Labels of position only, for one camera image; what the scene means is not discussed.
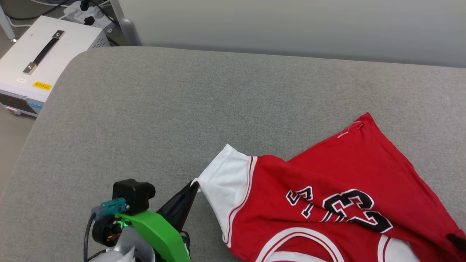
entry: gray floor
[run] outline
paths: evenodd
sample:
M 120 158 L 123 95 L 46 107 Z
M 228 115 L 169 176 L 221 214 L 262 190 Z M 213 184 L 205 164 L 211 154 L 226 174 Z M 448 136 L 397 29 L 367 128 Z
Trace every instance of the gray floor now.
M 32 17 L 41 14 L 52 7 L 40 5 L 29 0 L 0 0 L 5 13 L 13 17 L 23 18 Z M 105 11 L 112 16 L 111 7 L 107 7 Z M 55 11 L 47 14 L 50 17 L 63 16 L 63 8 L 58 8 Z M 16 25 L 32 24 L 34 20 L 15 21 Z M 17 36 L 21 36 L 26 32 L 27 28 L 13 28 Z M 116 28 L 113 33 L 107 35 L 120 45 L 126 45 L 126 41 L 120 29 Z M 0 57 L 12 47 L 12 43 L 7 38 L 3 30 L 0 29 Z M 31 131 L 35 118 L 28 116 L 17 116 L 10 114 L 3 108 L 0 108 L 0 196 L 5 188 L 6 183 L 10 179 L 11 171 L 18 159 L 24 142 Z

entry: gray fabric surface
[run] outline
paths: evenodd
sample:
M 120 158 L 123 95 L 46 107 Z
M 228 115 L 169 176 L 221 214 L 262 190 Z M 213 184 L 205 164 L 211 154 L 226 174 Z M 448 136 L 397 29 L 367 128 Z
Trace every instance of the gray fabric surface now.
M 63 72 L 0 202 L 0 261 L 81 261 L 90 209 L 121 179 L 156 210 L 226 143 L 284 159 L 369 111 L 466 228 L 466 70 L 167 48 L 101 48 Z M 203 195 L 194 262 L 236 261 Z M 92 242 L 90 254 L 101 247 Z

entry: red jersey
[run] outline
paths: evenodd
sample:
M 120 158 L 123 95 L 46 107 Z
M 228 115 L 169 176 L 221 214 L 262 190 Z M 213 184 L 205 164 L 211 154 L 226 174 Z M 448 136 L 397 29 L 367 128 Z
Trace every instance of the red jersey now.
M 247 262 L 466 261 L 465 238 L 369 113 L 286 162 L 227 145 L 196 179 Z

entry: white wall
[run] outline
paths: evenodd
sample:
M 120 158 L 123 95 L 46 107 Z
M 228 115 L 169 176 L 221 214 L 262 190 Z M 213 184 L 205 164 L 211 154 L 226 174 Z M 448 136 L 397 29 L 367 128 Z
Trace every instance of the white wall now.
M 465 0 L 119 0 L 141 43 L 466 67 Z

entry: power strip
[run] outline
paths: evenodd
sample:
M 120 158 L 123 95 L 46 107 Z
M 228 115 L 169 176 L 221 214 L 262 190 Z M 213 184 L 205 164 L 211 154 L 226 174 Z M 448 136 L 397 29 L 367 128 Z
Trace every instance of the power strip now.
M 90 24 L 90 26 L 102 28 L 105 33 L 111 33 L 113 31 L 115 24 L 110 19 L 108 19 L 99 8 L 89 7 L 87 11 L 83 11 L 81 10 L 80 5 L 81 1 L 76 1 L 67 7 L 63 11 L 63 13 L 66 15 L 66 18 L 68 18 L 70 21 L 80 24 L 85 24 L 85 19 L 92 21 L 93 18 L 94 22 Z

